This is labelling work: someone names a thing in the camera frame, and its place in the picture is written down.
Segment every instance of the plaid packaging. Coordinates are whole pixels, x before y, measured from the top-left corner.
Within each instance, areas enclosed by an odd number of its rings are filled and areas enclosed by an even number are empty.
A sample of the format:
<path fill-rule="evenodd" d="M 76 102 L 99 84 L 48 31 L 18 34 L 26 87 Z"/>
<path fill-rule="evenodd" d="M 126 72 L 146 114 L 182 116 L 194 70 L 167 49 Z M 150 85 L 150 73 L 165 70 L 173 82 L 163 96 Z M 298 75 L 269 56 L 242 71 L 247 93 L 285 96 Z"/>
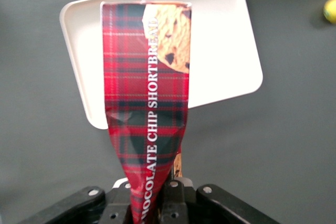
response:
<path fill-rule="evenodd" d="M 158 192 L 185 131 L 189 55 L 187 62 L 178 57 L 189 50 L 174 49 L 181 30 L 166 27 L 177 27 L 180 18 L 184 22 L 191 18 L 184 3 L 103 3 L 101 7 L 108 130 L 131 184 L 134 224 L 151 223 L 156 215 Z M 189 28 L 181 42 L 189 44 L 190 22 L 186 24 Z M 160 33 L 167 31 L 160 40 Z"/>

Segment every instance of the gray table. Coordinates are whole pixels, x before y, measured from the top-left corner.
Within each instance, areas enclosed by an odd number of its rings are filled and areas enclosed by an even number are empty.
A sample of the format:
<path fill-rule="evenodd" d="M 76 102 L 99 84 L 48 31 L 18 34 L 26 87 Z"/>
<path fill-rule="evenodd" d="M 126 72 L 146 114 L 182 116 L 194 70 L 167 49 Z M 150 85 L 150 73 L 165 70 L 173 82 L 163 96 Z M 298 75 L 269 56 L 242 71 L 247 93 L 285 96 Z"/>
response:
<path fill-rule="evenodd" d="M 58 15 L 74 0 L 0 0 L 0 213 L 16 223 L 123 171 L 86 119 Z M 281 223 L 336 220 L 336 26 L 326 0 L 247 0 L 264 82 L 190 110 L 184 176 Z"/>

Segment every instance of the tennis ball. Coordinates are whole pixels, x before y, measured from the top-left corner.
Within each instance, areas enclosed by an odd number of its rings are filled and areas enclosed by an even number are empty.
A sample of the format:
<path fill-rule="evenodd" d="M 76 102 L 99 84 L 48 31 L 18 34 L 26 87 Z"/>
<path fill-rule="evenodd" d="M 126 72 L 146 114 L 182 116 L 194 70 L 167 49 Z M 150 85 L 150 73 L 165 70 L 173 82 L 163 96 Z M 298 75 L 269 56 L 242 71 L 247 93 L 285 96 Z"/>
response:
<path fill-rule="evenodd" d="M 323 14 L 329 22 L 336 24 L 336 0 L 328 0 L 325 3 Z"/>

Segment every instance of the metal screw head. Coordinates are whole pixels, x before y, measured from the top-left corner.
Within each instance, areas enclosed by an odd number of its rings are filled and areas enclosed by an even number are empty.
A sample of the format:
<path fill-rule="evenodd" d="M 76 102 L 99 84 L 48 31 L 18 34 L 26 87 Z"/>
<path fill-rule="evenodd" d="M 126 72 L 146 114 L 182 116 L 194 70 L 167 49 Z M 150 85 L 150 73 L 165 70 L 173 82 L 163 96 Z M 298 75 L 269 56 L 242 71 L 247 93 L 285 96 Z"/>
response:
<path fill-rule="evenodd" d="M 97 190 L 97 189 L 93 189 L 93 190 L 91 190 L 91 191 L 89 191 L 89 196 L 94 196 L 94 195 L 96 195 L 97 193 L 99 193 L 99 191 Z"/>
<path fill-rule="evenodd" d="M 210 194 L 210 193 L 212 193 L 212 189 L 211 189 L 210 187 L 208 187 L 208 186 L 203 187 L 203 191 L 204 191 L 206 194 Z"/>
<path fill-rule="evenodd" d="M 178 186 L 178 182 L 176 182 L 176 181 L 171 181 L 171 182 L 169 183 L 169 185 L 170 185 L 171 187 L 177 187 L 177 186 Z"/>

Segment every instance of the plastic tray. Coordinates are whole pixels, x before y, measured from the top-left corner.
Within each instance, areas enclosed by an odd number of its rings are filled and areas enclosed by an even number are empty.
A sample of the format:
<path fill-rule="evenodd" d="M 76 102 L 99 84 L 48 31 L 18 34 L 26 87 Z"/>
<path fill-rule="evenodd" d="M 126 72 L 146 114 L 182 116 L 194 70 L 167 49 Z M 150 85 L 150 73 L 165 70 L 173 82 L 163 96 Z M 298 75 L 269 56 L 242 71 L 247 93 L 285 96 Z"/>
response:
<path fill-rule="evenodd" d="M 101 2 L 67 4 L 60 22 L 89 122 L 107 129 L 104 111 Z M 191 2 L 192 38 L 189 108 L 256 91 L 262 70 L 245 0 Z"/>

